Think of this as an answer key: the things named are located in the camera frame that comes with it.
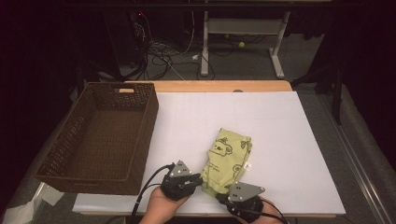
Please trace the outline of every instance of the hand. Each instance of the hand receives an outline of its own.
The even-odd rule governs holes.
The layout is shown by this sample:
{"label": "hand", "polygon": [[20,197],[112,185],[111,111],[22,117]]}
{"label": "hand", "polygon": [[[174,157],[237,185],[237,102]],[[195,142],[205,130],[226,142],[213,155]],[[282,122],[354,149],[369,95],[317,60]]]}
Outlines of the hand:
{"label": "hand", "polygon": [[155,188],[151,192],[146,214],[140,224],[163,224],[169,221],[175,215],[177,209],[189,198],[190,196],[175,202],[166,198],[160,187]]}
{"label": "hand", "polygon": [[[262,203],[264,204],[264,207],[262,208],[262,212],[263,213],[267,213],[267,214],[271,214],[277,217],[280,217],[280,214],[276,211],[276,209],[271,205],[273,204],[272,202],[265,200],[262,201]],[[235,216],[236,219],[238,219],[238,221],[240,221],[243,224],[248,224],[244,219],[242,219],[241,217],[237,217]],[[264,216],[260,216],[258,219],[256,219],[254,222],[252,222],[252,224],[283,224],[280,220],[277,220],[273,217],[264,217]]]}

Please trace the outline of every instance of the basket handle hole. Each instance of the basket handle hole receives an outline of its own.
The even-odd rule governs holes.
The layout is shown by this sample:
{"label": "basket handle hole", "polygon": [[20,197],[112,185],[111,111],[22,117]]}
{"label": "basket handle hole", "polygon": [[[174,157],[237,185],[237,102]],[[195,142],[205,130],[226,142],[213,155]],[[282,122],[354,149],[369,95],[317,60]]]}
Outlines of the basket handle hole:
{"label": "basket handle hole", "polygon": [[122,89],[114,89],[115,93],[135,93],[134,88],[122,88]]}

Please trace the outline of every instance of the gray carpet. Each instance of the gray carpet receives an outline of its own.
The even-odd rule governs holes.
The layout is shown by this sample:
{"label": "gray carpet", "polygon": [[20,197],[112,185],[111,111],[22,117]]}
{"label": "gray carpet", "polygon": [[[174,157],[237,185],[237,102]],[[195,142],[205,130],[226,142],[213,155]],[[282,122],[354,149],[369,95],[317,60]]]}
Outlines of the gray carpet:
{"label": "gray carpet", "polygon": [[[213,70],[210,70],[208,77],[200,79],[215,80],[224,79],[253,79],[253,80],[271,80],[276,79],[276,75],[271,64],[267,49],[272,47],[276,38],[274,36],[264,38],[260,43],[251,43],[252,37],[233,37],[233,47],[230,40],[211,36],[209,42],[210,55],[209,62]],[[240,49],[237,43],[244,40],[247,45]],[[302,35],[291,35],[284,39],[279,51],[279,60],[283,65],[286,80],[291,81],[297,77],[303,76],[312,62],[315,52],[318,49],[321,38],[304,40]],[[198,65],[200,61],[193,61],[191,57],[199,54],[196,47],[191,46],[185,54],[172,57],[175,64],[174,69],[186,80],[196,79]],[[184,51],[179,46],[174,46],[179,51]],[[154,77],[160,74],[164,65],[155,65],[152,62],[160,63],[158,59],[149,57],[148,76]],[[123,66],[123,73],[128,73],[129,68]],[[180,77],[173,70],[169,70],[162,79],[179,80]],[[396,220],[393,211],[396,210],[396,174],[384,158],[374,138],[370,135],[364,120],[356,110],[353,100],[350,98],[347,89],[344,87],[341,105],[342,125],[334,125],[330,116],[330,95],[316,95],[313,87],[315,84],[303,84],[295,90],[298,92],[304,107],[305,114],[317,138],[318,145],[323,157],[329,167],[334,183],[341,196],[341,200],[346,209],[346,215],[336,218],[301,218],[298,217],[298,223],[391,223],[378,221],[379,217],[375,215],[375,206],[370,203],[370,198],[365,194],[364,185],[359,179],[361,170],[356,170],[356,166],[351,164],[348,156],[348,150],[352,149],[354,156],[358,158],[359,164],[363,167],[365,177],[375,189],[380,199],[381,208],[385,209],[389,218]],[[13,200],[8,207],[14,207],[29,202],[39,185],[39,182],[33,178],[39,162],[44,158],[49,150],[57,130],[43,146],[34,163],[32,163],[29,172],[17,189]],[[55,205],[51,206],[42,203],[39,213],[34,223],[106,223],[109,217],[88,217],[76,214],[71,211],[76,194],[66,193],[62,199]],[[112,223],[121,223],[118,219]],[[170,223],[237,223],[233,219],[219,218],[174,218]]]}

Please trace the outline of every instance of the white table surface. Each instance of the white table surface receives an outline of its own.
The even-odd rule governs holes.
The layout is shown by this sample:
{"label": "white table surface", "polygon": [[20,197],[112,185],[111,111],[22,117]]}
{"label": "white table surface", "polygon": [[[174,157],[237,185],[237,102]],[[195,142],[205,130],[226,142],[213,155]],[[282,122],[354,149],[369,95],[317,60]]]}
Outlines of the white table surface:
{"label": "white table surface", "polygon": [[[143,184],[160,167],[183,160],[201,173],[220,128],[251,137],[253,148],[240,181],[264,187],[262,197],[286,215],[342,215],[346,211],[332,181],[298,95],[280,92],[157,93],[160,109]],[[161,183],[162,171],[151,183]],[[144,213],[151,190],[138,212]],[[73,211],[129,215],[136,196],[79,194]],[[225,216],[226,207],[197,188],[179,216]]]}

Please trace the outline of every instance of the brown wicker basket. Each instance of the brown wicker basket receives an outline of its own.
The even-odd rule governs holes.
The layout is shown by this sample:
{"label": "brown wicker basket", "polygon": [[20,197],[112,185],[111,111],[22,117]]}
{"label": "brown wicker basket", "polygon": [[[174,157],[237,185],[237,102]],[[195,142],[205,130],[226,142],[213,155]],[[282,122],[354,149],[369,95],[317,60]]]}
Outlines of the brown wicker basket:
{"label": "brown wicker basket", "polygon": [[89,83],[35,177],[62,192],[138,194],[158,107],[152,83]]}

